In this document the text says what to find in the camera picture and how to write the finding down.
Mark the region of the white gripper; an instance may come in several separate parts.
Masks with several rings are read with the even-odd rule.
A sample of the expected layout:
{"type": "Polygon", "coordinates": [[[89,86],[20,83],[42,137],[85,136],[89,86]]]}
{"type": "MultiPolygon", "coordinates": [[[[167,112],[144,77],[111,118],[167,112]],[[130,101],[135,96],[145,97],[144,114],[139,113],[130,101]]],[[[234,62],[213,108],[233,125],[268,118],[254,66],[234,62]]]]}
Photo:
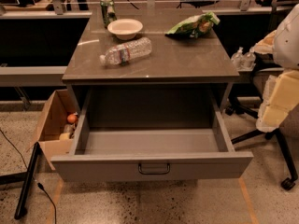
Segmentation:
{"type": "MultiPolygon", "coordinates": [[[[257,42],[259,54],[272,54],[274,62],[284,68],[299,68],[299,4],[280,23],[277,30],[257,42]]],[[[265,82],[263,102],[258,111],[256,128],[272,132],[299,104],[299,71],[286,70],[278,77],[270,75],[265,82]]]]}

